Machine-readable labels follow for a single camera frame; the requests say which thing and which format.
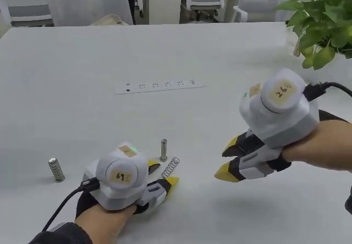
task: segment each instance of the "hand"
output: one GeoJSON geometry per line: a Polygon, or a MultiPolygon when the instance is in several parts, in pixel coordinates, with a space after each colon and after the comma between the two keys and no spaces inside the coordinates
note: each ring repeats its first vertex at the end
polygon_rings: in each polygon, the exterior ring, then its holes
{"type": "Polygon", "coordinates": [[[340,120],[322,121],[303,140],[286,146],[288,162],[302,161],[333,170],[352,170],[352,124],[340,120]]]}
{"type": "Polygon", "coordinates": [[[78,201],[75,223],[86,231],[93,244],[111,244],[116,242],[121,229],[135,211],[136,205],[117,212],[106,211],[90,193],[83,193],[78,201]]]}

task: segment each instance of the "metal spring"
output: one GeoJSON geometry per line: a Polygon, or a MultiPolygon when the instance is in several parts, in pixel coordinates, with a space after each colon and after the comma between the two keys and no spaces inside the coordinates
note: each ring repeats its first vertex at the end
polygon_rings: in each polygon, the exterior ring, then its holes
{"type": "Polygon", "coordinates": [[[65,180],[65,176],[62,173],[59,161],[56,158],[51,158],[49,160],[49,167],[56,181],[61,182],[65,180]]]}
{"type": "Polygon", "coordinates": [[[179,163],[180,163],[179,158],[177,157],[172,158],[170,163],[166,166],[165,170],[161,173],[161,177],[162,178],[169,177],[179,163]]]}

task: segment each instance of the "handwritten label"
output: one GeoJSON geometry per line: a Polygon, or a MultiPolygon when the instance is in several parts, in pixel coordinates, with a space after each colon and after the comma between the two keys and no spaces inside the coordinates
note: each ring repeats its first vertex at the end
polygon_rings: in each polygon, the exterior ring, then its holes
{"type": "Polygon", "coordinates": [[[121,170],[113,170],[110,175],[111,182],[117,182],[119,184],[129,184],[132,180],[131,173],[121,170]]]}
{"type": "Polygon", "coordinates": [[[260,92],[260,83],[252,86],[250,89],[249,89],[249,97],[253,97],[255,96],[256,94],[258,94],[260,92]]]}
{"type": "Polygon", "coordinates": [[[271,91],[269,99],[276,105],[282,106],[296,92],[294,83],[287,79],[282,79],[271,91]]]}
{"type": "Polygon", "coordinates": [[[130,158],[136,155],[136,153],[127,145],[119,147],[119,150],[122,151],[126,156],[130,158]]]}

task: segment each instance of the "metal bolt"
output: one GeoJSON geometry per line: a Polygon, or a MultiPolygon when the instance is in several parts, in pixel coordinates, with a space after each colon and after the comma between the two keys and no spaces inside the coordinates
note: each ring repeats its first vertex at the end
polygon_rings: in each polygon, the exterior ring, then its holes
{"type": "Polygon", "coordinates": [[[161,155],[160,155],[160,160],[162,162],[167,161],[167,156],[166,156],[166,145],[167,145],[167,140],[164,138],[161,140],[161,155]]]}
{"type": "Polygon", "coordinates": [[[51,172],[54,175],[56,182],[62,182],[63,180],[65,180],[65,176],[62,173],[62,169],[60,167],[59,161],[57,161],[56,158],[51,158],[49,160],[49,167],[51,172]]]}

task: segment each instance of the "electrical outlet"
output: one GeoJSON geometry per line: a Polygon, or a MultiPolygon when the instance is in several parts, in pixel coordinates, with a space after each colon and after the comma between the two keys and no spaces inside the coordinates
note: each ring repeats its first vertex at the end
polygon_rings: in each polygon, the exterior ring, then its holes
{"type": "Polygon", "coordinates": [[[178,90],[186,88],[200,88],[205,87],[196,80],[175,80],[175,81],[161,81],[153,83],[126,83],[116,88],[115,94],[132,94],[143,92],[156,92],[166,90],[178,90]]]}

